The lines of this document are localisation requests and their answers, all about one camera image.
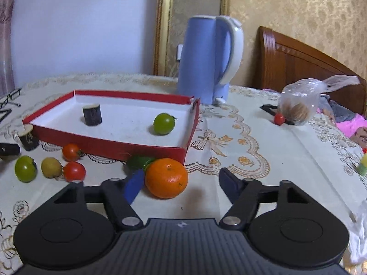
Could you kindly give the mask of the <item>wooden bed headboard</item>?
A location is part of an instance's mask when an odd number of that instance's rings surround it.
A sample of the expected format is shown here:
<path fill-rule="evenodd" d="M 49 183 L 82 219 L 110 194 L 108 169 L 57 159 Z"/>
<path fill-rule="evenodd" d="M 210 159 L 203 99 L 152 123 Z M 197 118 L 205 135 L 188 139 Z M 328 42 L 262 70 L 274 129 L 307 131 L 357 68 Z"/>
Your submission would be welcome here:
<path fill-rule="evenodd" d="M 306 78 L 323 81 L 337 74 L 357 76 L 359 85 L 331 92 L 331 100 L 356 114 L 366 114 L 366 81 L 334 58 L 264 26 L 258 28 L 258 47 L 254 88 L 282 92 L 287 85 Z"/>

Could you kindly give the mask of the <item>green tomato outside box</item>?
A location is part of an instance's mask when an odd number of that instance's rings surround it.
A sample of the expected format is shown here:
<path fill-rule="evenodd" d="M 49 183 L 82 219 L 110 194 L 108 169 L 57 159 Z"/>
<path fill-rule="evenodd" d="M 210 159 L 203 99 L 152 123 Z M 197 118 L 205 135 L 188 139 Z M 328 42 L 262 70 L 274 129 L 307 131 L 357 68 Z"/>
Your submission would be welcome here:
<path fill-rule="evenodd" d="M 18 180 L 31 182 L 37 176 L 36 162 L 29 156 L 21 156 L 14 166 L 14 172 Z"/>

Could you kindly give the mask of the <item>blue electric kettle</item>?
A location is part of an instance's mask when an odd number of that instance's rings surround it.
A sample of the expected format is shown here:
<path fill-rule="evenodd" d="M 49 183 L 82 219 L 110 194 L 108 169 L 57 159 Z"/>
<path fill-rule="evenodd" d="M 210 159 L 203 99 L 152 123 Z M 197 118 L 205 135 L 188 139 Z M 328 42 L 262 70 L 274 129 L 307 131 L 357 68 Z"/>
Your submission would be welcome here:
<path fill-rule="evenodd" d="M 191 17 L 180 57 L 178 94 L 207 105 L 225 104 L 243 50 L 240 21 L 229 16 Z"/>

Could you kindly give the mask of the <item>pink patterned curtain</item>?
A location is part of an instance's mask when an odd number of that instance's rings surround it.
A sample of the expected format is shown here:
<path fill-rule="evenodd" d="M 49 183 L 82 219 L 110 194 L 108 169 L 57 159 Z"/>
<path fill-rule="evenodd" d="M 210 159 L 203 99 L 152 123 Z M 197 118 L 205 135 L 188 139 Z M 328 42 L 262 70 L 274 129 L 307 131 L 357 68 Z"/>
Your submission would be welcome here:
<path fill-rule="evenodd" d="M 15 88 L 11 60 L 11 22 L 14 0 L 0 0 L 1 95 Z"/>

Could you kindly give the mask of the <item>small yellow green toy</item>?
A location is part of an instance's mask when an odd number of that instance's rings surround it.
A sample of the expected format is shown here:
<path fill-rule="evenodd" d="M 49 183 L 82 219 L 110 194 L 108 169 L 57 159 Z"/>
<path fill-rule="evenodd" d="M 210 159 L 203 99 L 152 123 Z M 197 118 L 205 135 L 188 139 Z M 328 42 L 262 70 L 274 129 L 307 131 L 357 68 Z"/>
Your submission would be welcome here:
<path fill-rule="evenodd" d="M 357 167 L 358 174 L 365 176 L 367 173 L 367 153 L 365 153 L 359 162 L 359 165 Z"/>

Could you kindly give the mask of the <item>yellow-brown small round fruit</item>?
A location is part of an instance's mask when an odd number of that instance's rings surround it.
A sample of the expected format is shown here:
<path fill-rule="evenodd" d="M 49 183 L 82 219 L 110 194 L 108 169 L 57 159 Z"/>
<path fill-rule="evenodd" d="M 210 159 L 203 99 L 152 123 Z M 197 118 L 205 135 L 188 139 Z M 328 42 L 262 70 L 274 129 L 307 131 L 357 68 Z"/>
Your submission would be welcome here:
<path fill-rule="evenodd" d="M 41 163 L 41 170 L 46 178 L 61 176 L 62 169 L 61 163 L 53 157 L 47 157 Z"/>

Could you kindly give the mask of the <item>clear plastic bag with nuts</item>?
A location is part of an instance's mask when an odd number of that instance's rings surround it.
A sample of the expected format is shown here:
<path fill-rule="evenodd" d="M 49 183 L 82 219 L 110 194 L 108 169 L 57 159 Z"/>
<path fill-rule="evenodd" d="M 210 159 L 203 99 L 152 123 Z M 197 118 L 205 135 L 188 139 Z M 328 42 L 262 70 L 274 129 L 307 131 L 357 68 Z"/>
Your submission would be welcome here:
<path fill-rule="evenodd" d="M 285 86 L 278 98 L 278 111 L 287 122 L 304 125 L 316 113 L 323 93 L 331 93 L 349 85 L 359 85 L 357 76 L 337 74 L 323 81 L 301 79 Z"/>

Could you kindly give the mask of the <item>gold picture frame moulding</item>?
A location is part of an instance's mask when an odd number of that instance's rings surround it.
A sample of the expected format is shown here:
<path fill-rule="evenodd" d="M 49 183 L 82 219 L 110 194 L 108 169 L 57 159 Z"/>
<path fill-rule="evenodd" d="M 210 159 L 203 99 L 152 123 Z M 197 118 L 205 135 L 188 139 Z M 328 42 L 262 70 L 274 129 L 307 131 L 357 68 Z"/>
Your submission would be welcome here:
<path fill-rule="evenodd" d="M 157 0 L 154 44 L 154 75 L 165 75 L 169 47 L 169 28 L 174 0 Z M 220 15 L 230 14 L 230 0 L 220 0 Z"/>

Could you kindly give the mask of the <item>black flat frame under bag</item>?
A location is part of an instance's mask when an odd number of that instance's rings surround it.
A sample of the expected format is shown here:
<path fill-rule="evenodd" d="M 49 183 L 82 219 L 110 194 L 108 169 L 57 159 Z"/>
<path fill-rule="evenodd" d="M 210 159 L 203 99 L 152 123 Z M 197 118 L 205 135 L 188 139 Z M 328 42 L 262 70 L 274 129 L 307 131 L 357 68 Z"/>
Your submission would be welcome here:
<path fill-rule="evenodd" d="M 278 113 L 278 107 L 272 104 L 263 104 L 260 108 L 272 116 L 275 116 Z M 289 120 L 285 120 L 285 123 L 287 125 L 295 125 L 295 123 Z"/>

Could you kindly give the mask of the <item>red cherry tomato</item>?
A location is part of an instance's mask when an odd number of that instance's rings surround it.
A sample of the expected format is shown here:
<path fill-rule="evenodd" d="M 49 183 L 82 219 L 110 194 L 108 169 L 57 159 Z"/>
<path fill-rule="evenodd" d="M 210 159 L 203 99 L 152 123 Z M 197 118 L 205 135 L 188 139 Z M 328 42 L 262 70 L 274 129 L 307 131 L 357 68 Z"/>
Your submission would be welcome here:
<path fill-rule="evenodd" d="M 84 155 L 84 153 L 78 145 L 69 143 L 63 146 L 62 155 L 66 161 L 77 161 Z"/>
<path fill-rule="evenodd" d="M 85 176 L 86 169 L 78 162 L 70 162 L 64 166 L 64 178 L 68 182 L 84 181 Z"/>

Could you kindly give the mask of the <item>red cherry tomato upper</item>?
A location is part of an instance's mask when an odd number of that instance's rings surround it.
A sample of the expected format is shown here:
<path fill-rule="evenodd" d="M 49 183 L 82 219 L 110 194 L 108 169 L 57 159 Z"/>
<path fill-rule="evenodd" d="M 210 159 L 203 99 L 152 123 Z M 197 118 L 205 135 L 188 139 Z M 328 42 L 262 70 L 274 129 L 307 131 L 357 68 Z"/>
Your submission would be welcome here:
<path fill-rule="evenodd" d="M 78 145 L 69 143 L 63 146 L 62 155 L 66 161 L 77 161 L 84 155 L 84 153 Z"/>

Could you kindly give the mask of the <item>small red tomato by bag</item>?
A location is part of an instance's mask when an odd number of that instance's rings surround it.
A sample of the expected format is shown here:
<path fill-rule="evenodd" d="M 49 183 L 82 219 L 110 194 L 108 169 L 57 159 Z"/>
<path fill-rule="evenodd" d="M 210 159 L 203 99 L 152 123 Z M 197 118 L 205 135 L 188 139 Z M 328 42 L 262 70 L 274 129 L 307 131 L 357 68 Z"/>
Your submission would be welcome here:
<path fill-rule="evenodd" d="M 275 125 L 282 125 L 285 122 L 286 122 L 286 119 L 285 119 L 285 117 L 281 113 L 277 113 L 274 116 L 274 123 L 275 123 Z"/>

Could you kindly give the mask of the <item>red cherry tomato lower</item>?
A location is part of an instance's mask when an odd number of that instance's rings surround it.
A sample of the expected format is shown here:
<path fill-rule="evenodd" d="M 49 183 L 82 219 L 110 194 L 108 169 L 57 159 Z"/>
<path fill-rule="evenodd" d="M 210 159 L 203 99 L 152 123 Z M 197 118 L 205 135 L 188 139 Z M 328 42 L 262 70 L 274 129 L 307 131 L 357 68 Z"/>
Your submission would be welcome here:
<path fill-rule="evenodd" d="M 64 166 L 64 178 L 68 182 L 84 181 L 85 176 L 86 169 L 78 162 L 70 162 Z"/>

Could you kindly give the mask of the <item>white wall switch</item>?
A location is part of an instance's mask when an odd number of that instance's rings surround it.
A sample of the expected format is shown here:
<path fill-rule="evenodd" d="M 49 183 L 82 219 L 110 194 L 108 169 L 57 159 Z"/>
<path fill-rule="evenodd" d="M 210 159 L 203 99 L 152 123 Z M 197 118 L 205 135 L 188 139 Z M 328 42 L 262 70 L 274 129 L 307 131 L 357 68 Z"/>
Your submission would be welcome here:
<path fill-rule="evenodd" d="M 182 57 L 183 44 L 178 44 L 177 53 L 176 53 L 176 61 L 180 61 Z"/>

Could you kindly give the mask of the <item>black eyeglasses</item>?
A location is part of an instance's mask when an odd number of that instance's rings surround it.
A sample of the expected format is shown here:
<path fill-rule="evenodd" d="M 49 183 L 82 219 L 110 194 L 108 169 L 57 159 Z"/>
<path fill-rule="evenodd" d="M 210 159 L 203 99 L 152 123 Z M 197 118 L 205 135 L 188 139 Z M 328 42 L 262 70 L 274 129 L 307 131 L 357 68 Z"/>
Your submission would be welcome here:
<path fill-rule="evenodd" d="M 0 109 L 5 108 L 5 106 L 12 105 L 16 107 L 20 107 L 19 103 L 16 103 L 14 100 L 20 96 L 22 89 L 16 88 L 7 93 L 5 96 L 1 97 Z"/>

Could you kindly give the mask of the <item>orange mandarin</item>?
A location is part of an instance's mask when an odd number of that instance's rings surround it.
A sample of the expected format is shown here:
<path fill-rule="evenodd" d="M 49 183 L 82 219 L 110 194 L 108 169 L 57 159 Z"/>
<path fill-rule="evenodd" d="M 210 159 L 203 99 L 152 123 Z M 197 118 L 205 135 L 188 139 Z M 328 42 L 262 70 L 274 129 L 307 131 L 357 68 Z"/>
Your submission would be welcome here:
<path fill-rule="evenodd" d="M 161 199 L 171 199 L 187 187 L 189 176 L 184 165 L 171 158 L 161 158 L 150 163 L 145 172 L 148 191 Z"/>

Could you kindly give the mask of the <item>green tomato in box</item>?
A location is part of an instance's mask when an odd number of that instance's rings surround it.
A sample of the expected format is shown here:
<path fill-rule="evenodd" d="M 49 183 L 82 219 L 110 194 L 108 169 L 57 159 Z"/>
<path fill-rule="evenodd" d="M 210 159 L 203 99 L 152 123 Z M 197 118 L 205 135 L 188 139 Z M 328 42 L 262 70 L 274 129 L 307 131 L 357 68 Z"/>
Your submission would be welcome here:
<path fill-rule="evenodd" d="M 160 113 L 153 122 L 154 132 L 157 135 L 168 135 L 175 127 L 176 118 L 168 113 Z"/>

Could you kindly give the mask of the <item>red shallow cardboard box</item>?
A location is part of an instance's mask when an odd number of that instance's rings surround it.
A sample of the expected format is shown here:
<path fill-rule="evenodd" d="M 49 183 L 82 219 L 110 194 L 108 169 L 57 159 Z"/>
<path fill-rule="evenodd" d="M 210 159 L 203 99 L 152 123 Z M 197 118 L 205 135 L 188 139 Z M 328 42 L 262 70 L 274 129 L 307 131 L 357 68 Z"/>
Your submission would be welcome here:
<path fill-rule="evenodd" d="M 102 123 L 87 126 L 83 106 L 99 104 Z M 195 132 L 200 100 L 193 97 L 128 91 L 74 90 L 27 116 L 33 134 L 58 146 L 77 144 L 82 151 L 114 160 L 134 155 L 171 158 L 184 163 Z M 176 118 L 168 135 L 157 135 L 160 113 Z"/>

